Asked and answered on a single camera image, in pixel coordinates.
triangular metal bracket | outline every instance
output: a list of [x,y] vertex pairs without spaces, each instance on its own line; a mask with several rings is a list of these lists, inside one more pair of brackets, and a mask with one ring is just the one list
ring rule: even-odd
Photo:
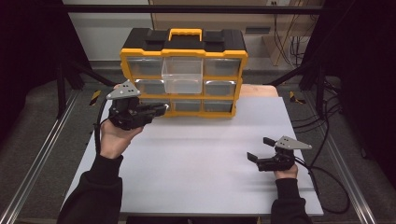
[[119,100],[129,97],[137,97],[140,95],[140,91],[131,83],[128,79],[124,83],[120,84],[113,92],[107,95],[107,100]]
[[276,147],[281,147],[289,150],[294,150],[294,149],[312,149],[311,145],[302,143],[300,141],[297,141],[295,139],[292,139],[290,137],[287,137],[283,135],[276,143]]

black and yellow storage organizer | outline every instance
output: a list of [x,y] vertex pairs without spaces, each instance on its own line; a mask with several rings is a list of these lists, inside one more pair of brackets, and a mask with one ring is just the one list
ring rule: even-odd
[[235,115],[248,59],[239,30],[134,28],[120,58],[142,103],[169,105],[167,117]]

black sleeve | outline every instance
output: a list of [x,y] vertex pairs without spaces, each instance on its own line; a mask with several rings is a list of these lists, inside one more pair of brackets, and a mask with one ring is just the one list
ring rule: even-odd
[[78,186],[67,198],[58,224],[118,223],[122,199],[119,177],[123,157],[115,160],[96,155],[90,171],[81,175]]
[[312,224],[305,212],[305,199],[300,197],[297,179],[276,181],[277,197],[271,209],[271,224]]

white table top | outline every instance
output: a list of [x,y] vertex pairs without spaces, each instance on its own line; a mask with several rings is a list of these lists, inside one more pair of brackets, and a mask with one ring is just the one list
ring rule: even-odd
[[[107,102],[104,118],[111,102]],[[280,97],[241,97],[232,119],[156,118],[124,152],[121,212],[138,215],[259,216],[276,199],[272,172],[259,172],[247,152],[275,155],[262,138],[295,138]],[[300,150],[294,154],[302,158]],[[87,146],[68,195],[95,156]],[[299,167],[300,194],[308,215],[323,215],[312,181]]]

white wall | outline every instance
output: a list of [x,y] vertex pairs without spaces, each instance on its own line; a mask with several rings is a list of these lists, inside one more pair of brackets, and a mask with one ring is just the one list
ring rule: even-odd
[[[148,5],[148,0],[64,0],[65,4]],[[134,27],[152,28],[150,14],[69,13],[90,61],[119,61],[120,50]]]

